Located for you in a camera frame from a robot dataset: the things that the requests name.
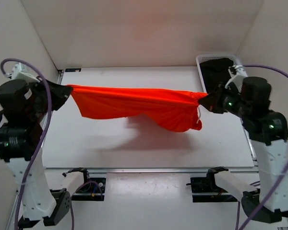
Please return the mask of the orange shorts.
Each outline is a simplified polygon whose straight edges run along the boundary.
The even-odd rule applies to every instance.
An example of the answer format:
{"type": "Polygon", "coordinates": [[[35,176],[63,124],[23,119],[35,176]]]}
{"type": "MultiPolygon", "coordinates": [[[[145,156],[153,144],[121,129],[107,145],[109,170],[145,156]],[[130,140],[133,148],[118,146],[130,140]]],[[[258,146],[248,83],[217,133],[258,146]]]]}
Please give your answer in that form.
{"type": "Polygon", "coordinates": [[[205,96],[205,92],[169,89],[72,85],[72,98],[83,117],[115,119],[146,115],[173,132],[202,129],[198,107],[205,96]]]}

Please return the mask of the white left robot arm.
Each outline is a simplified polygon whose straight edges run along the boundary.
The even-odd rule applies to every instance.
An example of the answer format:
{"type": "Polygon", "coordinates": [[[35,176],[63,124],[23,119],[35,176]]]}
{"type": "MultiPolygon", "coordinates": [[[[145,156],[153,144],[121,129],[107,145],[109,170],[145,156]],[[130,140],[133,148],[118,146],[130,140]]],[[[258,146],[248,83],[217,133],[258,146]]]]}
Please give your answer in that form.
{"type": "Polygon", "coordinates": [[[19,192],[15,228],[32,228],[42,221],[57,225],[72,207],[72,195],[91,186],[86,168],[63,174],[57,189],[50,189],[42,163],[43,118],[59,110],[72,88],[43,81],[10,80],[0,86],[0,159],[13,173],[19,192]]]}

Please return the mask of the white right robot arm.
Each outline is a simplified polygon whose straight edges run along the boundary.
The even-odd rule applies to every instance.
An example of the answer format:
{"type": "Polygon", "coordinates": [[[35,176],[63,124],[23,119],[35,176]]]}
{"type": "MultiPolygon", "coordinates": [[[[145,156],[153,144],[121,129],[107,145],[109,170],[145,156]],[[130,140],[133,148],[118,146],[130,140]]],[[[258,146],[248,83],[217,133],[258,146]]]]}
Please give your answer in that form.
{"type": "Polygon", "coordinates": [[[241,119],[260,178],[256,188],[227,168],[216,167],[208,171],[206,187],[213,192],[226,190],[240,202],[248,219],[263,223],[288,218],[288,124],[283,114],[269,108],[271,89],[264,78],[237,75],[199,100],[212,113],[229,112],[241,119]]]}

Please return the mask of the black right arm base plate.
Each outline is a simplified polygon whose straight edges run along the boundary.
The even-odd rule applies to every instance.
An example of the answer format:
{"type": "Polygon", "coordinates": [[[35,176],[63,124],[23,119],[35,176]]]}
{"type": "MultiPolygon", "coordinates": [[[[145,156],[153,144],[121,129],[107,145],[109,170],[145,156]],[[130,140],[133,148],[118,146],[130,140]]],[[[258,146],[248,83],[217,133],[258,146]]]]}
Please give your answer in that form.
{"type": "Polygon", "coordinates": [[[191,188],[193,203],[237,202],[226,190],[211,188],[204,177],[191,177],[186,186],[191,188]]]}

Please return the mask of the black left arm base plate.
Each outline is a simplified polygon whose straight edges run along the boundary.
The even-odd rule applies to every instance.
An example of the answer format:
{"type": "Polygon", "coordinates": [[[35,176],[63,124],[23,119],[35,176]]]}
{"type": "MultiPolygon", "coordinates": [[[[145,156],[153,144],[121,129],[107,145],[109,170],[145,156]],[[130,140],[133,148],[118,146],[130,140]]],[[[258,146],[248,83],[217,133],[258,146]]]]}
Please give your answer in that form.
{"type": "Polygon", "coordinates": [[[105,174],[81,175],[81,188],[72,195],[72,201],[104,201],[106,182],[105,174]]]}

